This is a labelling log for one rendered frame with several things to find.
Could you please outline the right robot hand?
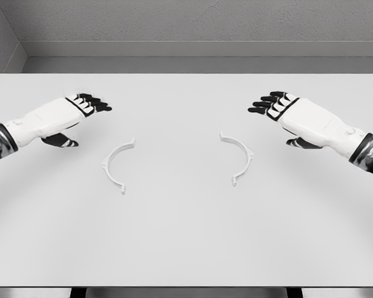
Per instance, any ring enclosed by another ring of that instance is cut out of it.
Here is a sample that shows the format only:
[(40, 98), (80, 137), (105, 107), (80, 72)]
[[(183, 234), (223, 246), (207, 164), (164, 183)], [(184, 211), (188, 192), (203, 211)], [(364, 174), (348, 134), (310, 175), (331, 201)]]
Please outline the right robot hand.
[(272, 91), (248, 108), (251, 113), (267, 116), (296, 136), (287, 145), (303, 149), (327, 146), (338, 127), (340, 118), (302, 97), (282, 91)]

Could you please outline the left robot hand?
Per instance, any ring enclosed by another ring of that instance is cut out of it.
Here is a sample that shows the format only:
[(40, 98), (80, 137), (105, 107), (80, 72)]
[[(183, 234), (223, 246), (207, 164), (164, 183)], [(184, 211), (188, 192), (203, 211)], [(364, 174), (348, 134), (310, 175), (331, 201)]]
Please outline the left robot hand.
[(38, 136), (45, 144), (53, 147), (78, 147), (78, 142), (62, 134), (62, 131), (76, 126), (95, 113), (111, 110), (108, 103), (87, 93), (56, 99), (34, 111), (39, 120)]

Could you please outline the white table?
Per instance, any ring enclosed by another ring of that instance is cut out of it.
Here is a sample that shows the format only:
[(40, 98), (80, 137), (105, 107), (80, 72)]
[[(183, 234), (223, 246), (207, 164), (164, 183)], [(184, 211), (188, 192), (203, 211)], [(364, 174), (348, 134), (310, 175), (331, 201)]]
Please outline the white table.
[[(0, 74), (0, 122), (72, 93), (111, 112), (0, 160), (0, 287), (373, 286), (373, 175), (248, 107), (305, 97), (373, 133), (373, 74)], [(246, 165), (234, 137), (254, 152)], [(117, 146), (107, 178), (101, 162)]]

